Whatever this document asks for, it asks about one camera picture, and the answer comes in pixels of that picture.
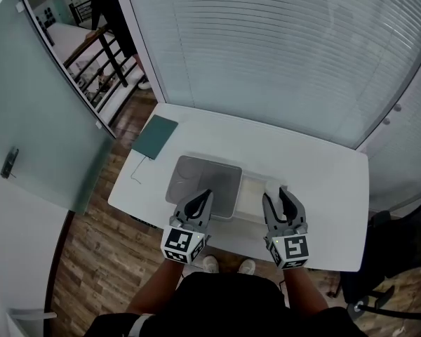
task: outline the person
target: person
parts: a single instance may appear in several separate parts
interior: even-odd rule
[[[203,266],[208,273],[192,273],[177,288],[184,265],[165,260],[126,313],[97,317],[85,337],[366,336],[344,308],[328,308],[303,267],[283,271],[287,308],[278,286],[254,275],[253,260],[238,273],[219,274],[213,256]]]
[[[126,24],[125,17],[120,7],[119,0],[92,0],[92,31],[86,35],[86,39],[93,37],[95,31],[98,27],[98,21],[100,20],[100,15],[103,14],[105,17],[109,28],[115,35],[117,42],[121,48],[121,51],[125,55],[125,58],[133,56],[136,63],[139,65],[142,72],[145,74],[145,69],[140,61],[140,56],[137,49],[135,48],[134,41],[131,38],[131,34]],[[139,88],[146,90],[151,88],[150,83],[144,82],[140,83]]]

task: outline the person's arm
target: person's arm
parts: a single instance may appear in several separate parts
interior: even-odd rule
[[[283,271],[290,308],[305,319],[328,309],[328,304],[316,289],[303,267]]]
[[[165,260],[148,282],[136,293],[126,312],[143,315],[159,313],[176,291],[184,265]]]

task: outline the green notebook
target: green notebook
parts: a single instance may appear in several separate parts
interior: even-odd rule
[[[136,141],[134,141],[133,150],[144,154],[150,159],[156,159],[177,125],[176,121],[154,115]]]

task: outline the shoe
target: shoe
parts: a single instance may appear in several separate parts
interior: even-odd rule
[[[151,88],[152,87],[152,85],[150,84],[150,82],[149,81],[146,81],[146,82],[141,82],[141,83],[139,83],[139,89],[140,90],[148,90],[149,88]]]
[[[255,262],[253,260],[245,260],[239,267],[239,273],[244,275],[254,275]]]
[[[218,273],[218,261],[214,256],[206,256],[203,259],[204,272]]]

